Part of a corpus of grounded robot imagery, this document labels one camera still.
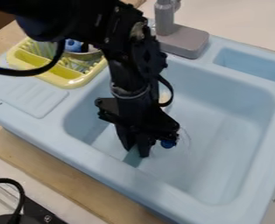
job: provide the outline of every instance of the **toy sink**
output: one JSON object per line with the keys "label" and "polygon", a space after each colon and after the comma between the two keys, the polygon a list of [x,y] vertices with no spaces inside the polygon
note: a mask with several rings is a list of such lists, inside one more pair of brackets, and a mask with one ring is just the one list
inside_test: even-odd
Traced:
{"label": "toy sink", "polygon": [[180,141],[157,143],[148,158],[124,150],[97,118],[108,69],[69,90],[0,76],[0,124],[169,221],[259,223],[275,193],[275,52],[211,37],[199,59],[168,63],[175,98],[166,112]]}

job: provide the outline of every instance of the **dish rack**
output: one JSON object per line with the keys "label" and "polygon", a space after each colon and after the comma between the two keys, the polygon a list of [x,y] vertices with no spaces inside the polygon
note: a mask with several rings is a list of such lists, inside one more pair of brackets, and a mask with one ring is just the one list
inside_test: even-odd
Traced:
{"label": "dish rack", "polygon": [[[17,69],[33,69],[48,64],[56,52],[56,44],[25,38],[7,52],[7,62]],[[59,88],[79,88],[88,84],[107,66],[99,51],[72,57],[64,53],[57,65],[36,77]]]}

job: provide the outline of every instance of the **black cable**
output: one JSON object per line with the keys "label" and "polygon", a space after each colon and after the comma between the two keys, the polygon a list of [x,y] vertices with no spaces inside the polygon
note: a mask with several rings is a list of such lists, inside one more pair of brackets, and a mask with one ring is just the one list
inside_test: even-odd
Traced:
{"label": "black cable", "polygon": [[43,67],[31,69],[31,70],[14,70],[14,69],[0,67],[0,74],[7,75],[7,76],[18,76],[18,77],[26,77],[26,76],[42,74],[55,66],[55,64],[60,60],[60,57],[63,54],[64,50],[65,50],[65,40],[61,40],[58,42],[55,56],[49,64]]}
{"label": "black cable", "polygon": [[165,108],[165,107],[169,106],[172,103],[173,98],[174,98],[174,90],[173,90],[173,87],[172,87],[171,83],[168,82],[160,74],[158,76],[158,81],[160,81],[162,84],[164,84],[170,90],[170,92],[171,92],[171,97],[170,97],[170,99],[168,101],[159,103],[159,106],[161,108]]}
{"label": "black cable", "polygon": [[25,190],[16,180],[13,180],[11,178],[0,178],[0,184],[13,185],[18,189],[18,191],[20,193],[20,199],[19,199],[18,206],[15,209],[15,212],[12,214],[10,220],[7,223],[7,224],[18,224],[22,207],[25,204]]}

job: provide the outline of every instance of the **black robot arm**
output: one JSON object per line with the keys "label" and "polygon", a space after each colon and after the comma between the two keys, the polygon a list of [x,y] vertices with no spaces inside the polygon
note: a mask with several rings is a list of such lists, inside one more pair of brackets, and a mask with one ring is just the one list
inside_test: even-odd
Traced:
{"label": "black robot arm", "polygon": [[[118,0],[0,0],[0,11],[17,15],[37,41],[76,39],[103,51],[114,98],[97,99],[95,105],[101,119],[116,125],[126,150],[136,144],[144,158],[156,140],[176,145],[180,125],[161,109],[173,100],[172,86],[160,75],[166,54],[141,11]],[[159,82],[171,92],[160,104]]]}

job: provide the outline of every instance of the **faucet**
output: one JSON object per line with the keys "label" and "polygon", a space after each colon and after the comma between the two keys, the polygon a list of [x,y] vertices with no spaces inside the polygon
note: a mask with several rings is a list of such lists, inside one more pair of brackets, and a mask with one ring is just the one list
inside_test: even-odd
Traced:
{"label": "faucet", "polygon": [[156,33],[159,36],[168,36],[175,32],[174,14],[180,6],[180,0],[158,0],[155,3]]}
{"label": "faucet", "polygon": [[180,0],[157,0],[154,4],[155,32],[164,52],[191,60],[198,59],[209,41],[209,34],[174,23]]}

